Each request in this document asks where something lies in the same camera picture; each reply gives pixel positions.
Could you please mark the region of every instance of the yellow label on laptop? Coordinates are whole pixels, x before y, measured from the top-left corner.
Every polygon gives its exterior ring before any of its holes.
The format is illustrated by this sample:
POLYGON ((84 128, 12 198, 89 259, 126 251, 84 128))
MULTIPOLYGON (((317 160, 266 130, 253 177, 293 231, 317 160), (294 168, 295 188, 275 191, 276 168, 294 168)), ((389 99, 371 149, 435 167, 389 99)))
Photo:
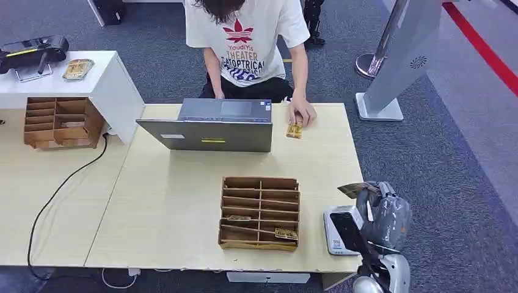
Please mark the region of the yellow label on laptop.
POLYGON ((217 138, 214 138, 214 137, 203 137, 202 138, 202 142, 206 142, 206 143, 225 143, 225 140, 224 139, 217 139, 217 138))

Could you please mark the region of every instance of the black equipment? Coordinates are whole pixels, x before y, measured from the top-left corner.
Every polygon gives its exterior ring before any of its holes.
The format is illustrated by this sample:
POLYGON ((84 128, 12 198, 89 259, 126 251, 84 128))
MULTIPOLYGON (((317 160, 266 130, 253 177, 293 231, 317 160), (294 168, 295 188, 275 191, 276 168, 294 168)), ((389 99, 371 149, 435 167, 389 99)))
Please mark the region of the black equipment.
POLYGON ((67 58, 68 41, 60 35, 33 38, 22 42, 5 44, 0 49, 0 74, 11 68, 38 66, 38 74, 43 74, 45 65, 67 58))
POLYGON ((322 11, 324 0, 305 0, 304 19, 309 29, 310 37, 306 41, 308 45, 323 46, 326 41, 320 37, 318 28, 320 26, 320 12, 322 11))

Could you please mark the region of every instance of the white t-shirt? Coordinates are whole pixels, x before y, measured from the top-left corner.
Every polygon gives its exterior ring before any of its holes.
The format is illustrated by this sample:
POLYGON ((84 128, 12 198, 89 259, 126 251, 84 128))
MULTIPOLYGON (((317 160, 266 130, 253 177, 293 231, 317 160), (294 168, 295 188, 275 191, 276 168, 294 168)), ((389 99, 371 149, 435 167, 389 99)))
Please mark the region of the white t-shirt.
POLYGON ((235 17, 218 25, 194 4, 195 0, 185 1, 187 45, 212 48, 221 76, 238 87, 286 78, 277 37, 292 48, 310 36, 299 0, 245 0, 235 17))

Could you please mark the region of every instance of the blue carpet floor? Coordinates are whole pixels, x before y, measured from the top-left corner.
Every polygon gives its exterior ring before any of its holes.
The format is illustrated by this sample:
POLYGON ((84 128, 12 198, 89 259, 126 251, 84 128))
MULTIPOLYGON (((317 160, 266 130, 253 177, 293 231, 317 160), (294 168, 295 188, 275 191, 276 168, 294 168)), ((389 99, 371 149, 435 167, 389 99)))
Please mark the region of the blue carpet floor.
MULTIPOLYGON (((64 34, 72 50, 115 49, 147 103, 178 103, 199 94, 201 53, 184 45, 183 10, 177 4, 132 4, 121 26, 101 28, 85 1, 0 0, 23 19, 0 11, 0 43, 64 34)), ((344 103, 363 176, 388 180, 410 199, 414 222, 403 250, 412 269, 412 292, 518 292, 517 227, 479 166, 427 76, 399 98, 401 123, 360 121, 353 97, 369 81, 354 58, 374 51, 388 14, 379 0, 327 0, 321 32, 327 45, 308 53, 312 102, 344 103)), ((124 284, 127 271, 109 272, 124 284)), ((0 274, 20 276, 20 270, 0 274)), ((55 274, 97 274, 96 269, 58 269, 55 274)), ((37 292, 25 277, 24 291, 37 292)), ((349 292, 350 282, 332 292, 349 292)), ((41 293, 99 292, 88 281, 59 280, 41 293)), ((224 274, 144 271, 125 292, 321 292, 317 275, 308 284, 230 284, 224 274)))

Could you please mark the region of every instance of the black power cable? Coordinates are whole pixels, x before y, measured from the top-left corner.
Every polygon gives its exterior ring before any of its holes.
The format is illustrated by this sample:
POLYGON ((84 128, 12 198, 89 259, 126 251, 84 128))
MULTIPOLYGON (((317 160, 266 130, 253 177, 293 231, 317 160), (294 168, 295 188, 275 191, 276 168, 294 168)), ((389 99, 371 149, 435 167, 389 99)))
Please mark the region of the black power cable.
POLYGON ((29 238, 29 249, 27 250, 27 266, 29 267, 29 270, 31 271, 31 275, 33 275, 36 279, 40 280, 40 281, 49 281, 49 280, 55 280, 55 279, 60 279, 60 278, 79 278, 79 279, 90 279, 90 280, 93 280, 94 282, 96 282, 97 284, 101 284, 99 282, 99 280, 97 280, 96 278, 94 277, 88 277, 88 276, 67 276, 67 275, 63 275, 63 276, 50 276, 50 277, 42 277, 40 275, 38 275, 35 271, 34 271, 34 268, 31 264, 31 249, 32 249, 32 238, 34 237, 34 230, 36 228, 36 224, 38 222, 38 219, 40 218, 40 216, 42 215, 43 211, 47 208, 47 206, 52 202, 52 200, 54 199, 54 197, 56 197, 57 193, 61 190, 61 188, 65 185, 65 183, 67 183, 67 181, 72 178, 72 176, 74 176, 75 174, 77 174, 77 172, 81 171, 82 169, 92 165, 93 163, 95 163, 97 160, 99 160, 103 155, 104 153, 106 152, 106 147, 108 146, 108 133, 105 133, 103 134, 103 138, 104 138, 104 148, 103 148, 103 151, 101 152, 101 154, 99 156, 97 156, 93 161, 89 162, 88 164, 86 165, 83 165, 81 168, 75 170, 72 174, 70 174, 66 179, 65 181, 63 181, 63 183, 61 183, 61 185, 56 189, 56 191, 54 192, 54 194, 52 194, 52 197, 45 203, 45 205, 42 207, 42 209, 40 210, 40 212, 38 213, 38 215, 36 215, 36 219, 34 219, 34 223, 32 224, 32 229, 31 229, 31 236, 29 238))

